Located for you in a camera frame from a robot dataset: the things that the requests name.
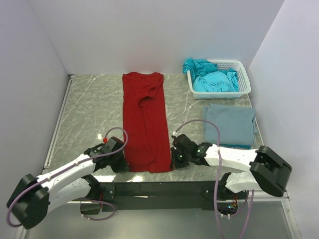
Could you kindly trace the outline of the red t shirt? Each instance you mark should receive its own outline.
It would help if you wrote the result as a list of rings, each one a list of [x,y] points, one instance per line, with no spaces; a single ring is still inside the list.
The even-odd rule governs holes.
[[[170,171],[171,154],[161,73],[122,76],[125,159],[132,172]]]

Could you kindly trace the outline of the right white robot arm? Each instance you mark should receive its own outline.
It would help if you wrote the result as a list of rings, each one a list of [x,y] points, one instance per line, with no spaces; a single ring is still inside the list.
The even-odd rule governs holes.
[[[259,149],[235,149],[216,144],[196,144],[186,135],[173,135],[171,164],[184,168],[193,163],[204,166],[222,166],[235,169],[227,172],[218,183],[218,192],[225,199],[242,191],[262,190],[282,197],[290,178],[292,167],[267,146]]]

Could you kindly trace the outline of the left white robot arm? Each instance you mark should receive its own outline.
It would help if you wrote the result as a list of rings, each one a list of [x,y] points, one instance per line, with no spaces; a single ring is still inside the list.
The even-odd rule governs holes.
[[[127,171],[123,153],[126,144],[111,137],[58,169],[36,177],[23,176],[7,202],[7,224],[31,229],[48,213],[76,199],[109,205],[112,190],[105,189],[92,174],[108,166],[115,173]]]

